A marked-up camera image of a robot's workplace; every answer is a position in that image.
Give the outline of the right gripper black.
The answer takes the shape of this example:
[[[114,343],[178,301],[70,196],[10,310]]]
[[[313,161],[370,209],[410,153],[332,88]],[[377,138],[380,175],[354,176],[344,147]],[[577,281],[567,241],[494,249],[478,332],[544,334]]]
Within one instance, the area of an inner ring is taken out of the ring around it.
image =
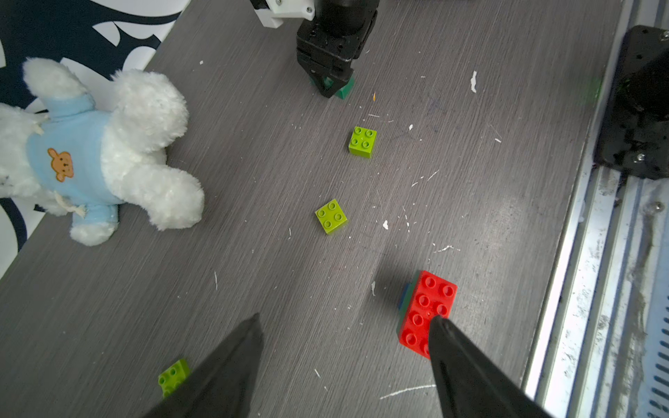
[[[297,62],[328,99],[349,84],[378,15],[378,0],[322,0],[296,35]]]

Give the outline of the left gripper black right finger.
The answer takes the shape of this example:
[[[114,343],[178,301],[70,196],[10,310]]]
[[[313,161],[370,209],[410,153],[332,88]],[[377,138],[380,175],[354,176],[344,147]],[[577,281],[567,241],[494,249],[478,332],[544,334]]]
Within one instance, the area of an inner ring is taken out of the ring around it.
[[[548,416],[451,320],[430,322],[429,350],[443,416]]]

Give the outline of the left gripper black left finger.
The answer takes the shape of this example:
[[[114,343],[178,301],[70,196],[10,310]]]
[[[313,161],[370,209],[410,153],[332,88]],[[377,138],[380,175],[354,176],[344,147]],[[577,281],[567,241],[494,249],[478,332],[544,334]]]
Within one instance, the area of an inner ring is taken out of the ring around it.
[[[147,417],[247,417],[261,365],[258,313],[239,324]]]

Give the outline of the lime lego brick long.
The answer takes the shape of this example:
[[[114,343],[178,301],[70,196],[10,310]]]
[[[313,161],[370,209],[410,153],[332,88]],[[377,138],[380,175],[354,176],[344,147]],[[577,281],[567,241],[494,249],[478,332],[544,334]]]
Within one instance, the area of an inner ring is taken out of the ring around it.
[[[172,393],[186,381],[190,374],[191,370],[185,358],[179,359],[172,364],[172,366],[163,371],[158,378],[163,398],[172,395]]]

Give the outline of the green lego brick long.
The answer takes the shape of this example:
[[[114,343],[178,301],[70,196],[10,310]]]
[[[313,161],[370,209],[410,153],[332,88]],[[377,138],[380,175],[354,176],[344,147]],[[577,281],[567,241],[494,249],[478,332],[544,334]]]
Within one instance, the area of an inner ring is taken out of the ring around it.
[[[333,85],[333,81],[330,78],[324,78],[324,84],[327,88],[329,88],[331,87],[331,85]],[[339,91],[336,92],[335,96],[342,100],[346,99],[348,95],[350,95],[350,92],[353,91],[354,86],[355,86],[355,78],[351,77],[349,82]]]
[[[402,332],[402,324],[404,322],[411,297],[414,293],[416,284],[418,283],[418,280],[420,279],[421,273],[422,273],[421,270],[415,271],[415,274],[412,277],[411,281],[406,283],[405,286],[402,289],[401,298],[400,298],[400,301],[398,303],[399,321],[398,321],[398,324],[397,324],[397,335],[400,335],[401,332]]]

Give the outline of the red lego brick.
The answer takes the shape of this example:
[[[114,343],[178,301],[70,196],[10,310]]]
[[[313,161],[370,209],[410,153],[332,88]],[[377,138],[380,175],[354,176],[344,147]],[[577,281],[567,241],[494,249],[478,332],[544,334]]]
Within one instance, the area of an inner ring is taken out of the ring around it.
[[[430,359],[430,322],[435,317],[449,317],[457,292],[456,284],[423,270],[398,336],[399,343]]]

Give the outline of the lime lego brick small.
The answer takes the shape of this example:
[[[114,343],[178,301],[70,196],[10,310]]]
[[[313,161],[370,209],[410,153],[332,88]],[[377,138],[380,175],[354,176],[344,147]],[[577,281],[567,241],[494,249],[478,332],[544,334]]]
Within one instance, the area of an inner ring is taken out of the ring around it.
[[[356,126],[348,143],[351,154],[364,158],[371,158],[376,143],[377,131]]]
[[[323,207],[316,210],[315,216],[327,235],[330,235],[348,222],[347,216],[336,199],[332,199]]]

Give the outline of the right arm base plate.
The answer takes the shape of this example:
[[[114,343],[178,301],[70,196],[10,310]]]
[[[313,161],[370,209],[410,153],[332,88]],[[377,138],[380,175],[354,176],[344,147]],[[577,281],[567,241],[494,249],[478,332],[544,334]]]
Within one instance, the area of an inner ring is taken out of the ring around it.
[[[594,161],[641,179],[668,177],[668,30],[625,33]]]

